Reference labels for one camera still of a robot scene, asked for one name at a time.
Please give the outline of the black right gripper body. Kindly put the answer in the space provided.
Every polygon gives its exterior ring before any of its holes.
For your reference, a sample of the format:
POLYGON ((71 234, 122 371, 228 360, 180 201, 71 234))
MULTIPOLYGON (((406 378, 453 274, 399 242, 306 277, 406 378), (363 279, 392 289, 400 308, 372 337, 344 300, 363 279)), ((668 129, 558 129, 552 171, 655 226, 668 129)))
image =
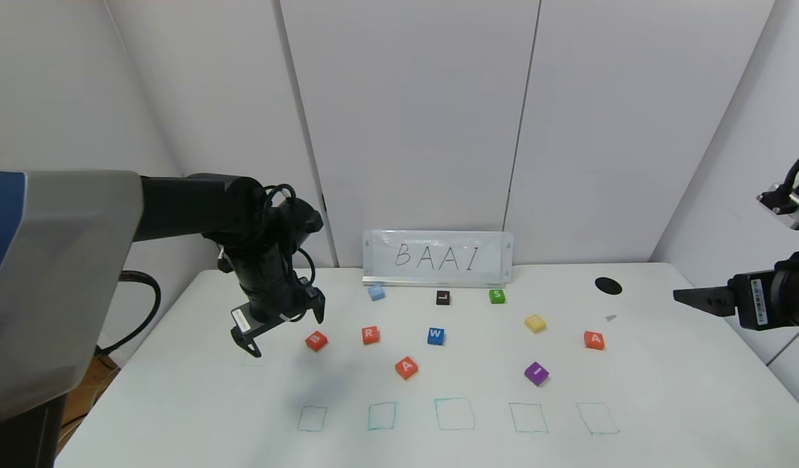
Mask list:
POLYGON ((728 282, 736 296, 740 326, 751 331, 799 327, 799 259, 772 270, 738 274, 728 282))

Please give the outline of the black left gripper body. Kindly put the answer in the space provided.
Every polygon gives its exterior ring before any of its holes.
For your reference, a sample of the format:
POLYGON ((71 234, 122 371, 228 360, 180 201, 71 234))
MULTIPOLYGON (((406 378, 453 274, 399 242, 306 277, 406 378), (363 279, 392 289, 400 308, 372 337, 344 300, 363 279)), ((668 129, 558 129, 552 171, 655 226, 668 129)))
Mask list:
POLYGON ((313 285, 296 283, 262 289, 248 296, 248 302, 231 311, 235 325, 242 331, 256 329, 257 335, 289 322, 298 322, 312 311, 311 299, 324 296, 313 285))

